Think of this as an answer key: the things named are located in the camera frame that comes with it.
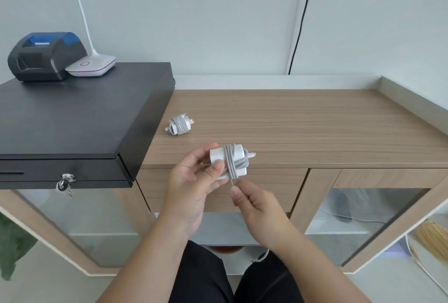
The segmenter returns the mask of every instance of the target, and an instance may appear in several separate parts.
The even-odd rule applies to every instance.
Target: floor
[[[424,255],[425,250],[417,248],[417,252]],[[448,267],[445,266],[433,271],[444,287],[448,287],[447,274]],[[349,278],[374,303],[448,303],[448,298],[408,258],[380,257]],[[239,276],[229,278],[233,288],[237,287],[239,279]],[[111,280],[87,277],[37,243],[18,262],[13,280],[0,281],[0,292],[2,303],[94,302]]]

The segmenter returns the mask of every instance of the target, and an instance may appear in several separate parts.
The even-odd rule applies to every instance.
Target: black pants
[[[222,260],[188,241],[168,303],[303,303],[293,276],[273,252],[244,273],[235,296]]]

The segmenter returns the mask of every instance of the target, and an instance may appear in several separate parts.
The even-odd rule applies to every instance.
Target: black printer
[[[22,38],[8,56],[8,66],[23,82],[61,81],[65,68],[87,56],[81,40],[71,32],[36,32]]]

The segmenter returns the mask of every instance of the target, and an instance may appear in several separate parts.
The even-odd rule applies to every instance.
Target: wooden countertop
[[[181,113],[192,130],[164,133]],[[375,90],[180,90],[142,169],[210,142],[243,144],[258,168],[448,168],[448,137]]]

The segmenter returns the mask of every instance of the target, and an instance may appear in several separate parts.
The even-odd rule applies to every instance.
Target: person
[[[233,295],[221,259],[189,241],[201,224],[206,196],[228,181],[217,180],[222,160],[200,166],[217,147],[194,150],[171,170],[157,221],[97,302],[371,302],[292,225],[271,192],[246,180],[229,195],[250,234],[270,252],[246,270]]]

